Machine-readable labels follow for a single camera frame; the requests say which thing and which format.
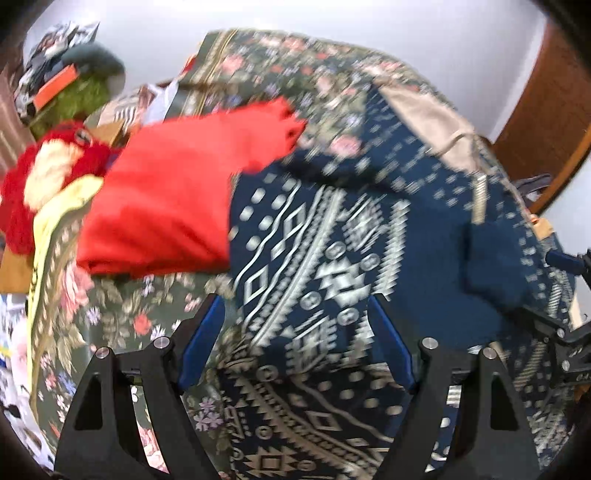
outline green floral bedspread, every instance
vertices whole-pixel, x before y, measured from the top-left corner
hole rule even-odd
[[[233,324],[236,315],[225,275],[177,273],[140,280],[89,276],[75,262],[88,208],[66,214],[53,232],[43,278],[36,279],[43,289],[41,301],[31,312],[31,408],[54,452],[76,385],[97,348],[108,345],[117,353],[134,351],[156,337],[171,335],[180,322],[195,314],[208,293],[226,299],[226,324]],[[232,329],[222,337],[229,335]],[[210,365],[219,355],[217,346]],[[183,401],[199,440],[225,476],[230,471],[230,441],[223,424],[222,395],[214,368],[207,367],[203,377]],[[148,461],[165,470],[142,389],[131,387],[131,393]]]

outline folded red cloth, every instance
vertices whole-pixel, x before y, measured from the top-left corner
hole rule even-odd
[[[279,98],[143,128],[93,199],[77,264],[136,278],[228,270],[232,176],[289,154],[305,126]]]
[[[62,140],[65,144],[74,144],[83,151],[82,156],[71,165],[69,173],[66,173],[63,179],[59,179],[61,185],[57,185],[58,189],[63,189],[75,179],[87,174],[103,176],[111,154],[111,149],[92,139],[80,122],[58,125],[38,143],[24,151],[17,165],[4,177],[1,189],[3,214],[0,228],[5,233],[6,244],[16,254],[29,255],[35,251],[33,219],[37,212],[25,204],[24,191],[37,154],[41,146],[49,140]]]

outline metal bolt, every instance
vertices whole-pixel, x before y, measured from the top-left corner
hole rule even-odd
[[[168,345],[170,345],[170,338],[168,337],[158,337],[154,340],[154,346],[156,348],[162,349],[166,348]]]
[[[439,342],[435,338],[426,337],[421,342],[423,346],[429,350],[435,350],[439,346]]]
[[[489,360],[494,360],[496,358],[496,352],[494,348],[487,346],[486,348],[482,349],[482,355],[487,357]]]
[[[109,349],[105,346],[102,346],[96,351],[95,355],[102,360],[109,355]]]

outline navy blue garment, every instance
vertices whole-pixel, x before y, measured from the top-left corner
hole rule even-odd
[[[410,401],[373,343],[375,293],[407,312],[419,336],[459,349],[503,339],[532,419],[556,403],[541,390],[545,346],[501,310],[515,290],[567,318],[571,284],[544,266],[545,246],[504,178],[488,176],[488,193],[475,197],[474,176],[428,155],[375,88],[362,140],[358,158],[296,151],[236,185],[230,270],[243,335],[220,381],[241,478],[375,473]],[[484,200],[484,228],[513,239],[510,248],[474,230],[474,202]],[[450,391],[432,468],[449,450],[459,395]],[[540,453],[557,443],[550,430],[538,432]]]

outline white wall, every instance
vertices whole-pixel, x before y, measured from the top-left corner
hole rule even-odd
[[[55,0],[25,56],[59,21],[100,20],[97,41],[126,65],[125,88],[173,77],[208,30],[277,28],[377,48],[429,78],[495,140],[539,50],[530,0]]]
[[[550,220],[564,251],[576,255],[591,248],[591,155],[581,169],[544,212]],[[577,297],[581,312],[591,317],[591,290],[577,279]]]

